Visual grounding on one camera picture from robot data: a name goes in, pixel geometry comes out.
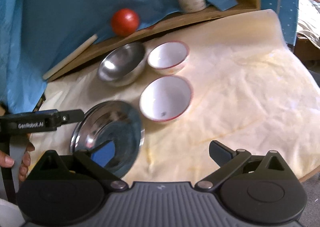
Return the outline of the small steel plate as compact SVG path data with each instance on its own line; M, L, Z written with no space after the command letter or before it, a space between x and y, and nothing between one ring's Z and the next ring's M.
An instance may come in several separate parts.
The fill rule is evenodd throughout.
M124 101L106 101L92 107L79 122L71 138L70 152L91 150L107 140L112 159L105 168L122 178L134 165L144 144L145 129L139 111Z

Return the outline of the white rolled stick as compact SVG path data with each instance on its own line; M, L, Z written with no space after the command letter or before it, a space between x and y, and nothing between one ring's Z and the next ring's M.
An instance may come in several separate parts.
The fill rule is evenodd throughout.
M59 70L61 70L64 66L73 61L76 57L78 57L82 52L84 52L90 45L92 45L98 39L97 34L92 35L88 38L84 43L82 43L76 50L70 53L67 57L65 57L62 61L60 61L57 65L55 65L52 69L48 70L42 78L44 80L48 80L51 76L56 74Z

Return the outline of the red tomato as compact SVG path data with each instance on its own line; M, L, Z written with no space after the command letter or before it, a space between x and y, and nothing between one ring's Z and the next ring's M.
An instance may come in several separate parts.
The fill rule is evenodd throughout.
M134 33L140 25L138 14L131 9L120 9L111 18L111 28L120 37Z

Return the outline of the cream table cover sheet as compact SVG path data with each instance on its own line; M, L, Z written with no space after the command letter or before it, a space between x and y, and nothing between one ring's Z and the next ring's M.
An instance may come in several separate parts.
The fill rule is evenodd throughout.
M215 171L208 153L218 140L256 155L278 151L297 178L319 172L319 87L291 53L273 10L195 25L146 43L185 42L179 76L193 88L180 119L144 119L145 140L125 181L191 181Z

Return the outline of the wooden shelf board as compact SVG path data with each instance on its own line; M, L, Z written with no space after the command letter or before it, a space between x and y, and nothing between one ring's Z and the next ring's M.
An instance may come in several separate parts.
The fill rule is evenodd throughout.
M231 15L237 15L244 12L257 11L261 9L261 0L237 0L238 5L232 7L231 9L225 11L219 11L214 6L206 7L206 9L199 12L193 12L188 14L173 13L156 24L141 29L134 32L128 37L113 37L102 42L97 42L97 40L90 45L84 52L82 52L78 57L76 57L69 64L64 66L56 74L51 76L47 81L53 81L71 70L83 65L84 63L95 59L109 51L112 51L120 46L133 41L141 40L143 38L156 35L158 33L168 31L171 29L176 29L186 25L197 24L201 22L211 21L217 18L223 18Z

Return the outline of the blue cloth garment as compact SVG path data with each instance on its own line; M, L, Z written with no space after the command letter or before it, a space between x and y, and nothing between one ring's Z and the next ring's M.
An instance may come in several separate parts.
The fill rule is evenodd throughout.
M112 15L129 8L146 28L179 10L177 0L1 0L1 103L10 113L32 111L43 74L93 34L113 36Z

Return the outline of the white red-rimmed bowl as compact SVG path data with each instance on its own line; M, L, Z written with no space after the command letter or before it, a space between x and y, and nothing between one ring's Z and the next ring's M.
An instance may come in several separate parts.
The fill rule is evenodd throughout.
M186 113L193 95L188 80L176 75L160 77L142 91L139 109L152 122L170 123Z
M181 71L189 59L189 47L182 41L169 41L154 48L148 55L148 65L160 75L174 75Z

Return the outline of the deep steel bowl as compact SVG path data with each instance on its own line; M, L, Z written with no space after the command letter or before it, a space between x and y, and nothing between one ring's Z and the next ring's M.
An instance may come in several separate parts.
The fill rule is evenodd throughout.
M99 65L97 77L112 87L123 87L133 83L145 67L144 44L132 42L110 52Z

